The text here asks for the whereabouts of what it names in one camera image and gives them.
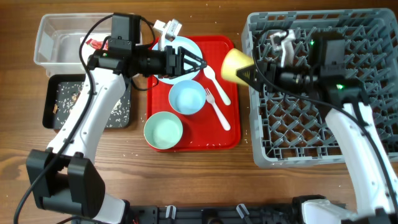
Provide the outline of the light blue bowl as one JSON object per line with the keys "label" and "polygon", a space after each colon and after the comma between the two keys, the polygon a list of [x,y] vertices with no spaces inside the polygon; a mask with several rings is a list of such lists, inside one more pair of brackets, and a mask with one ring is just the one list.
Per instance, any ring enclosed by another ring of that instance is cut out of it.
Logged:
{"label": "light blue bowl", "polygon": [[206,102],[203,86],[194,80],[176,83],[169,91],[169,103],[178,113],[193,115],[199,112]]}

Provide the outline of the rice and food scraps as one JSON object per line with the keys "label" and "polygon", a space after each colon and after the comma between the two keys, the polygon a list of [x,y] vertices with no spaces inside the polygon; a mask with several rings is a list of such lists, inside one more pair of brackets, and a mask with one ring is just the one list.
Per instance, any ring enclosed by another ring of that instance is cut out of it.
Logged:
{"label": "rice and food scraps", "polygon": [[[83,89],[84,82],[61,82],[55,90],[56,97],[50,114],[50,129],[60,129],[66,122],[69,114]],[[131,86],[126,88],[123,96],[113,107],[106,123],[106,128],[125,128],[129,125],[131,102]]]}

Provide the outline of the yellow plastic cup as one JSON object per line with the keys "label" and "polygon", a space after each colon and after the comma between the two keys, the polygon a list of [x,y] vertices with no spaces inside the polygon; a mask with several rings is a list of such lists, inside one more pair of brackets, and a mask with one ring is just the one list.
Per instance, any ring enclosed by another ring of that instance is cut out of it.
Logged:
{"label": "yellow plastic cup", "polygon": [[236,83],[239,85],[249,86],[245,81],[237,76],[237,71],[254,65],[254,60],[242,53],[240,50],[233,48],[225,56],[221,66],[222,79]]}

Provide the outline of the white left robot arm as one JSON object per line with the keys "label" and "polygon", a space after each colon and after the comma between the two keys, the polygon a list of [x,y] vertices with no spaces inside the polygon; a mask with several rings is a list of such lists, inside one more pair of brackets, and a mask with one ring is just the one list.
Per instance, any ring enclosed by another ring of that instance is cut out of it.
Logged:
{"label": "white left robot arm", "polygon": [[109,18],[110,35],[81,60],[85,83],[67,121],[45,150],[32,150],[27,157],[30,187],[25,195],[33,196],[38,208],[70,219],[132,223],[130,203],[106,193],[94,165],[113,107],[134,75],[175,78],[205,68],[206,62],[183,47],[141,44],[140,15],[114,13]]}

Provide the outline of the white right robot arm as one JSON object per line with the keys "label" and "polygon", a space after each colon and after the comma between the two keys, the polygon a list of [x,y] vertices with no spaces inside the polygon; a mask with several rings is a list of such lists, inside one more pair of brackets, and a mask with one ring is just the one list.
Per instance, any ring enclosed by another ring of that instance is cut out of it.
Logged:
{"label": "white right robot arm", "polygon": [[223,60],[221,76],[229,82],[279,91],[317,106],[345,158],[356,195],[355,212],[322,195],[266,205],[259,209],[262,223],[397,222],[397,176],[376,131],[364,84],[345,75],[344,55],[343,35],[321,31],[310,39],[308,68],[261,62],[237,49]]}

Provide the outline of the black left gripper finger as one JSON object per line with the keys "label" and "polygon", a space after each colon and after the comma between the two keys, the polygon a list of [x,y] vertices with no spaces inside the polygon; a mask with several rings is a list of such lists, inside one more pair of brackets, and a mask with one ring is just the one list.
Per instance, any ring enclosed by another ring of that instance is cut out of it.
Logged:
{"label": "black left gripper finger", "polygon": [[184,47],[180,47],[180,54],[183,58],[183,62],[191,65],[192,67],[206,67],[207,62],[201,57],[195,55],[191,51]]}
{"label": "black left gripper finger", "polygon": [[201,65],[194,65],[192,68],[189,69],[184,69],[183,70],[183,74],[187,75],[189,73],[195,73],[195,72],[199,72],[200,70],[203,70],[204,68],[207,67],[207,64],[201,64]]}

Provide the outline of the red candy wrapper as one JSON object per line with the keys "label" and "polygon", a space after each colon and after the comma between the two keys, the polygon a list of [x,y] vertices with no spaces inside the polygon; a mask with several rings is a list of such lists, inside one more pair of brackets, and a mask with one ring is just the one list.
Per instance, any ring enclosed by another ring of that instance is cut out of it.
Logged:
{"label": "red candy wrapper", "polygon": [[108,41],[106,39],[99,41],[95,39],[88,39],[85,42],[86,45],[89,45],[95,50],[107,50],[108,49]]}

